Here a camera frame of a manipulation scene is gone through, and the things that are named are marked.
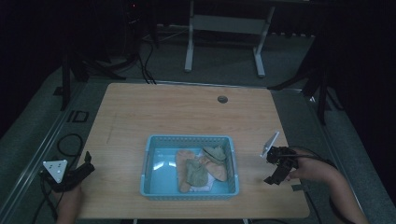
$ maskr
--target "human hand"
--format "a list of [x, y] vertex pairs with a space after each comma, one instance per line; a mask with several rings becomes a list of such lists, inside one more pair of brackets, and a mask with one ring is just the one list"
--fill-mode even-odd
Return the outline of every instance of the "human hand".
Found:
[[[312, 154], [300, 149], [293, 150], [296, 151], [299, 155], [312, 156]], [[286, 177], [287, 180], [293, 178], [300, 178], [330, 184], [335, 178], [338, 178], [338, 176], [340, 175], [337, 169], [335, 169], [326, 162], [304, 157], [298, 158], [297, 160], [299, 168], [291, 171]]]
[[72, 190], [64, 193], [52, 192], [58, 204], [58, 219], [57, 224], [75, 223], [78, 217], [81, 206], [82, 189], [81, 184], [78, 184]]

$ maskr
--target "blue basket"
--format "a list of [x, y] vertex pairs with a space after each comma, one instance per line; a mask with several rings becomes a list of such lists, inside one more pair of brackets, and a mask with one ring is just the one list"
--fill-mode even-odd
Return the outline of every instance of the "blue basket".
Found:
[[[196, 155], [203, 147], [222, 146], [227, 156], [227, 181], [215, 181], [208, 192], [182, 193], [177, 186], [175, 156], [181, 149]], [[233, 140], [226, 135], [158, 135], [148, 139], [140, 182], [140, 193], [150, 200], [227, 200], [239, 193]]]

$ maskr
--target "person's forearm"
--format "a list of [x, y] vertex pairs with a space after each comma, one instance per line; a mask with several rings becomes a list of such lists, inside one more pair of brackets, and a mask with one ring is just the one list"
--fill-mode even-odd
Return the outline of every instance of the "person's forearm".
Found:
[[356, 224], [369, 223], [346, 179], [340, 173], [334, 173], [327, 184], [332, 202], [343, 217]]

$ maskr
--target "wooden table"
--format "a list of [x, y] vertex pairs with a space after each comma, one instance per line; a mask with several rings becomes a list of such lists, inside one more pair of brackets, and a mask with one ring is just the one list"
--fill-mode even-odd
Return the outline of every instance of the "wooden table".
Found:
[[[219, 96], [228, 102], [218, 102]], [[84, 147], [96, 170], [83, 182], [80, 218], [277, 218], [307, 217], [309, 208], [292, 185], [263, 182], [275, 166], [260, 157], [280, 131], [271, 92], [265, 89], [110, 84]], [[227, 201], [150, 201], [140, 194], [140, 175], [151, 134], [217, 134], [233, 139], [239, 194]]]

